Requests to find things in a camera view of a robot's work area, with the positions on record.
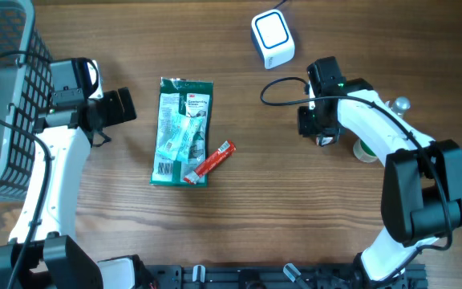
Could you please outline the green white round can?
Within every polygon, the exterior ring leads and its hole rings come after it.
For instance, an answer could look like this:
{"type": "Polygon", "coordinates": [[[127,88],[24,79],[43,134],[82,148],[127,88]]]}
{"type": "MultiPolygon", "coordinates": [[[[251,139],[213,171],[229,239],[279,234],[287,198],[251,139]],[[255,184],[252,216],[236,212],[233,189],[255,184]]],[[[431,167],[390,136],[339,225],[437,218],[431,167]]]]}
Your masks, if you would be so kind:
{"type": "Polygon", "coordinates": [[[378,157],[360,139],[357,139],[355,142],[353,146],[353,153],[355,157],[361,162],[372,163],[378,160],[378,157]]]}

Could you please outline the light green wipes packet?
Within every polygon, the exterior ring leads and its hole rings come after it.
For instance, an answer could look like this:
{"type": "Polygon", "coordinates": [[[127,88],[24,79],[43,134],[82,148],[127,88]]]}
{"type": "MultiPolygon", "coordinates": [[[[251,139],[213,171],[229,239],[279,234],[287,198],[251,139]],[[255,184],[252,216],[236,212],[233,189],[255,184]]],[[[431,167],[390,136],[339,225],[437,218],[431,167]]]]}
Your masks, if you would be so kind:
{"type": "Polygon", "coordinates": [[[170,118],[167,136],[161,139],[157,153],[171,161],[188,163],[190,148],[203,120],[201,116],[192,117],[176,112],[170,118]]]}

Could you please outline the green white 3M package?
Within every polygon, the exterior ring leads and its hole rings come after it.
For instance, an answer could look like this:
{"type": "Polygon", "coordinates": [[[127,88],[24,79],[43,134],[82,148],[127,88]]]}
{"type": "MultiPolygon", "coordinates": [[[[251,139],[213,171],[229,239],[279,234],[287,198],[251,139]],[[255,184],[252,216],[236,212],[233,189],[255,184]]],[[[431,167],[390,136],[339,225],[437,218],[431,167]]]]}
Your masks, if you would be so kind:
{"type": "Polygon", "coordinates": [[[183,178],[208,157],[208,130],[213,105],[213,83],[186,79],[163,78],[160,81],[156,147],[153,158],[152,185],[188,186],[183,178]],[[161,139],[167,136],[170,118],[176,113],[204,118],[190,148],[188,163],[171,161],[156,151],[161,139]]]}

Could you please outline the yellow dish soap bottle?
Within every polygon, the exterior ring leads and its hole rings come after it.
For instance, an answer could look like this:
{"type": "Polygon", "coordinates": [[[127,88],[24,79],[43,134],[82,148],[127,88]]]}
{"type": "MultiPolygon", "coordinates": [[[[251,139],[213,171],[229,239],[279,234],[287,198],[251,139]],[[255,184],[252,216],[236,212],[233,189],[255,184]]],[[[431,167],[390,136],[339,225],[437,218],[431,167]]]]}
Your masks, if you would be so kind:
{"type": "Polygon", "coordinates": [[[393,101],[387,101],[386,105],[400,118],[411,108],[411,102],[406,96],[397,97],[393,101]]]}

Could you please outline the red snack stick packet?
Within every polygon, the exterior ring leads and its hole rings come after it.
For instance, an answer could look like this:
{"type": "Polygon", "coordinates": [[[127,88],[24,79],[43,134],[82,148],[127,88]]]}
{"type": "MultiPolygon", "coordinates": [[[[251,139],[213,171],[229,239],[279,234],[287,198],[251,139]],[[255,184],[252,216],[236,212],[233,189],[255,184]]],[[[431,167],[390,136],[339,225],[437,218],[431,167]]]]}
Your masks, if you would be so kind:
{"type": "Polygon", "coordinates": [[[195,185],[202,180],[208,173],[229,158],[235,151],[236,145],[231,141],[225,141],[214,153],[206,158],[193,171],[188,173],[183,180],[190,185],[195,185]]]}

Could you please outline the red juice carton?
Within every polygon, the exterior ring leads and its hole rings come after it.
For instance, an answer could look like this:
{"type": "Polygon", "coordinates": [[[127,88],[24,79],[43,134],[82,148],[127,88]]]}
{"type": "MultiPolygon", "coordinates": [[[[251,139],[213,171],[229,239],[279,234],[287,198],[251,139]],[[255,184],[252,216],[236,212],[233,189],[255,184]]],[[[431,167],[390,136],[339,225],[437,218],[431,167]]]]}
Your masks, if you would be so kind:
{"type": "Polygon", "coordinates": [[[332,144],[334,142],[334,138],[332,136],[319,136],[316,138],[316,143],[318,146],[326,146],[332,144]]]}

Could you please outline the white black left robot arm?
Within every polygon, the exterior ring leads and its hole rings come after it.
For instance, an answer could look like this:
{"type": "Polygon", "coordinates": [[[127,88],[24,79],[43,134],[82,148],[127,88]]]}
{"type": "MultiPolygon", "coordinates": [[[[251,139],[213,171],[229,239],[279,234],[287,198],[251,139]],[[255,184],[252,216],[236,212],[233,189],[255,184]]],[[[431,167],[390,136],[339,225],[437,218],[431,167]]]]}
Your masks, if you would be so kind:
{"type": "Polygon", "coordinates": [[[136,118],[130,91],[67,100],[58,92],[38,114],[33,172],[9,242],[0,246],[0,288],[146,288],[137,255],[95,262],[75,241],[75,212],[92,137],[136,118]]]}

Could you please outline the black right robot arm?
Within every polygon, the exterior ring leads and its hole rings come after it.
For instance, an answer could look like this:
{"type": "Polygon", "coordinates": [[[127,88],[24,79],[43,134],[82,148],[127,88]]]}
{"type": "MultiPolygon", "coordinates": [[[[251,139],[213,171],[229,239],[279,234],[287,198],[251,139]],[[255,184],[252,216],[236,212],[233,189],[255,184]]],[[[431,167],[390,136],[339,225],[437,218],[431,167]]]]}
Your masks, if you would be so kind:
{"type": "Polygon", "coordinates": [[[424,250],[447,250],[462,227],[462,149],[406,123],[364,79],[347,80],[335,57],[307,68],[309,98],[298,109],[298,131],[323,147],[352,131],[383,164],[383,229],[357,255],[353,283],[386,286],[424,250]],[[444,238],[443,246],[436,241],[444,238]]]}

